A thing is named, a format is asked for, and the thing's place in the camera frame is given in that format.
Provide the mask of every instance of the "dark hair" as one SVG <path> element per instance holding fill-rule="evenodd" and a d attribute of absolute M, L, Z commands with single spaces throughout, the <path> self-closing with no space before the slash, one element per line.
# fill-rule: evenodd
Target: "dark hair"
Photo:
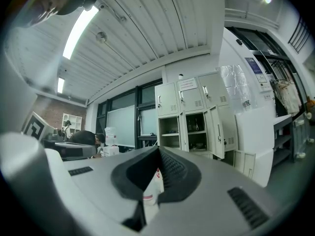
<path fill-rule="evenodd" d="M 101 143 L 105 143 L 105 136 L 104 136 L 104 134 L 102 134 L 102 133 L 97 133 L 96 135 L 96 138 L 98 138 L 98 140 L 101 142 Z"/>

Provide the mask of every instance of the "ventilation grille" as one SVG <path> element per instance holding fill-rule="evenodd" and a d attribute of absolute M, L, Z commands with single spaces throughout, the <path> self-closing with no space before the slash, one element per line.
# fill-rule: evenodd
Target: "ventilation grille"
<path fill-rule="evenodd" d="M 172 105 L 172 106 L 171 106 L 171 111 L 176 111 L 176 110 L 177 110 L 176 105 Z"/>
<path fill-rule="evenodd" d="M 225 96 L 220 96 L 220 101 L 221 102 L 225 102 L 226 101 L 226 97 Z"/>
<path fill-rule="evenodd" d="M 196 107 L 201 107 L 202 106 L 201 100 L 196 100 L 195 101 L 195 106 Z"/>
<path fill-rule="evenodd" d="M 228 144 L 233 144 L 234 143 L 234 137 L 230 137 L 228 139 Z"/>
<path fill-rule="evenodd" d="M 254 203 L 242 189 L 235 187 L 227 191 L 252 229 L 265 223 L 269 217 Z"/>
<path fill-rule="evenodd" d="M 70 176 L 75 176 L 75 175 L 79 175 L 79 174 L 83 174 L 89 171 L 92 171 L 93 169 L 91 167 L 84 167 L 84 168 L 79 168 L 79 169 L 75 169 L 75 170 L 70 170 L 69 174 Z"/>

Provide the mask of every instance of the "brick wall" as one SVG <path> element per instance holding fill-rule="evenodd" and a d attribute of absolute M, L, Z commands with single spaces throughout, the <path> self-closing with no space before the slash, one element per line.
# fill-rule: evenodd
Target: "brick wall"
<path fill-rule="evenodd" d="M 38 95 L 32 111 L 42 117 L 49 125 L 58 129 L 61 129 L 64 113 L 80 116 L 82 117 L 81 130 L 84 130 L 86 108 Z"/>

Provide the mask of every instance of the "corrugated metal ceiling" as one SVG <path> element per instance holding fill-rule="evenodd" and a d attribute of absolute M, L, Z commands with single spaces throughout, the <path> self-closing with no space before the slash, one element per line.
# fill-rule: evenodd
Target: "corrugated metal ceiling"
<path fill-rule="evenodd" d="M 14 32 L 12 58 L 35 84 L 89 99 L 126 73 L 160 57 L 207 45 L 202 0 L 98 0 L 100 11 L 83 32 L 71 60 L 62 57 L 66 39 L 82 9 L 54 16 Z M 104 32 L 105 43 L 96 35 Z"/>

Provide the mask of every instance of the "whiteboard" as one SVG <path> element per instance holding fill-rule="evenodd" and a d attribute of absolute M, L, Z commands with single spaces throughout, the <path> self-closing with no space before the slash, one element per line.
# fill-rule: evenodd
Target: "whiteboard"
<path fill-rule="evenodd" d="M 134 146 L 134 106 L 107 113 L 107 127 L 116 128 L 117 145 Z"/>

